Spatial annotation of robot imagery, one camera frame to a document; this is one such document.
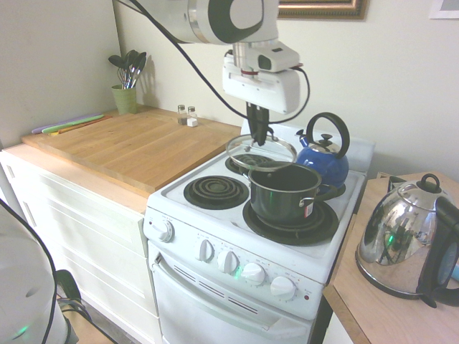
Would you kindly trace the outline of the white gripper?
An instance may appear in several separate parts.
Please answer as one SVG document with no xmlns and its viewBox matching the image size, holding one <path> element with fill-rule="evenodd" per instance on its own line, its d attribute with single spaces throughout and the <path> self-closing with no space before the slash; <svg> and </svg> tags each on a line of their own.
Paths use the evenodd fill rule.
<svg viewBox="0 0 459 344">
<path fill-rule="evenodd" d="M 222 85 L 228 95 L 246 102 L 250 135 L 259 146 L 265 144 L 267 137 L 269 110 L 288 114 L 300 103 L 300 78 L 293 70 L 246 77 L 233 64 L 225 64 Z"/>
</svg>

